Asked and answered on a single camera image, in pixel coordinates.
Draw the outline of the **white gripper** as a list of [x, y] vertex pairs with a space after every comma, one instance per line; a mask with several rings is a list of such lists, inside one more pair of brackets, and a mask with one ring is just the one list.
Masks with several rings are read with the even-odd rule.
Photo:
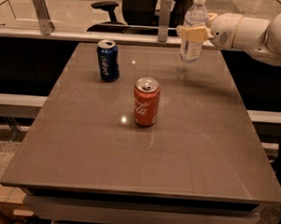
[[207, 26], [186, 26], [176, 27], [176, 34], [183, 40], [203, 43], [211, 39], [214, 46], [219, 49], [231, 49], [235, 36], [235, 30], [243, 16], [239, 13], [207, 13], [211, 21], [211, 28]]

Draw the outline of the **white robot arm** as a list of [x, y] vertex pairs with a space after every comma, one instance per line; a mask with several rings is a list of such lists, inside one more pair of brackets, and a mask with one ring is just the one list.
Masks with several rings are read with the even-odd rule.
[[218, 49], [238, 49], [260, 63], [281, 66], [281, 14], [272, 21], [244, 17], [239, 13], [211, 14], [211, 23], [176, 28], [187, 41], [210, 40]]

